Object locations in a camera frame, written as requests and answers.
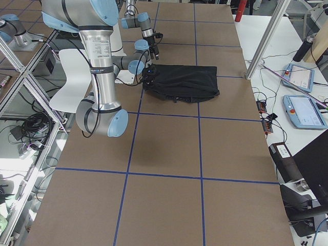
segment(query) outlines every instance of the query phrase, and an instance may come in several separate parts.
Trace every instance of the red object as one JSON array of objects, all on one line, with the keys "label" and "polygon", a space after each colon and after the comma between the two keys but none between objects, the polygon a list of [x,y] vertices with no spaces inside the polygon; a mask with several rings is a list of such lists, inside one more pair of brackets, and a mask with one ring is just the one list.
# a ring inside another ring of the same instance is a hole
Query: red object
[{"label": "red object", "polygon": [[238,10],[237,10],[237,15],[236,15],[236,18],[235,18],[235,22],[240,22],[242,14],[244,14],[246,3],[247,3],[247,0],[241,0],[240,1],[239,6],[238,6]]}]

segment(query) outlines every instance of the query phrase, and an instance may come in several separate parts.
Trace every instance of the black fabric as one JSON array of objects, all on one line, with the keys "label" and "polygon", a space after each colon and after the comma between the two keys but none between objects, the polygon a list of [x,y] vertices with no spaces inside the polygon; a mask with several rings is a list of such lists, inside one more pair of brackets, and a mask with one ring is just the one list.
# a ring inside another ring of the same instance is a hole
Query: black fabric
[{"label": "black fabric", "polygon": [[152,65],[142,73],[143,88],[163,100],[198,103],[219,95],[216,67]]}]

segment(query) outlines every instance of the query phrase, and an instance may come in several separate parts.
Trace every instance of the white chair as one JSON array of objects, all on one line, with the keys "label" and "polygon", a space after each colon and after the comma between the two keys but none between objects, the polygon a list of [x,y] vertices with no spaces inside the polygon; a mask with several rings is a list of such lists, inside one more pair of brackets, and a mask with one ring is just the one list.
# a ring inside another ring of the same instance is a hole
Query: white chair
[{"label": "white chair", "polygon": [[90,68],[77,49],[60,50],[59,58],[67,81],[51,98],[49,105],[54,110],[76,113],[91,82]]}]

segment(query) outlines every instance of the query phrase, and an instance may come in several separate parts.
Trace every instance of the black monitor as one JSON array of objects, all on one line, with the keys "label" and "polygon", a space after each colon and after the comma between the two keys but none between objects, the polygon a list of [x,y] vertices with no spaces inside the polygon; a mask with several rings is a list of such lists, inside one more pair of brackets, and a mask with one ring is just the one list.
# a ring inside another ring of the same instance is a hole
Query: black monitor
[{"label": "black monitor", "polygon": [[[318,201],[281,185],[286,213],[299,236],[312,234],[328,213],[328,130],[293,156],[306,183]],[[320,231],[327,231],[322,226]]]},{"label": "black monitor", "polygon": [[294,160],[319,203],[328,205],[328,130],[295,154]]}]

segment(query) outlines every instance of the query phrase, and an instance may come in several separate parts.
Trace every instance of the light blue joint cap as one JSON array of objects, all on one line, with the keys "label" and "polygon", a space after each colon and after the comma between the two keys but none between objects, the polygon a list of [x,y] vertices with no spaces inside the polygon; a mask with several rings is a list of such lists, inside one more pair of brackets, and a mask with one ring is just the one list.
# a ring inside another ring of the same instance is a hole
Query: light blue joint cap
[{"label": "light blue joint cap", "polygon": [[124,29],[128,29],[129,28],[128,23],[127,23],[127,20],[125,18],[121,19],[121,24],[122,24],[122,27]]},{"label": "light blue joint cap", "polygon": [[147,13],[147,12],[140,13],[140,14],[138,15],[138,21],[139,21],[139,22],[144,22],[144,21],[146,21],[146,20],[148,20],[148,19],[149,19],[149,16],[148,16],[148,13]]},{"label": "light blue joint cap", "polygon": [[145,68],[145,65],[142,61],[139,62],[139,60],[133,60],[128,65],[128,70],[132,74],[141,74],[143,69]]},{"label": "light blue joint cap", "polygon": [[0,31],[0,37],[7,43],[12,41],[11,36],[9,36],[7,33]]},{"label": "light blue joint cap", "polygon": [[109,137],[120,137],[128,126],[129,116],[126,110],[119,110],[109,124],[107,135]]},{"label": "light blue joint cap", "polygon": [[139,39],[134,43],[134,48],[136,50],[148,50],[149,49],[149,45],[148,42],[144,39]]},{"label": "light blue joint cap", "polygon": [[17,15],[15,14],[4,14],[3,16],[1,16],[0,18],[4,19],[5,21],[18,21],[19,18],[17,17]]},{"label": "light blue joint cap", "polygon": [[118,8],[115,0],[90,0],[91,6],[97,15],[109,26],[118,22]]},{"label": "light blue joint cap", "polygon": [[65,32],[78,33],[78,29],[76,27],[73,27],[72,25],[63,22],[60,19],[56,19],[55,17],[52,17],[51,15],[48,15],[44,12],[42,12],[42,17],[43,22],[50,28],[58,29]]}]

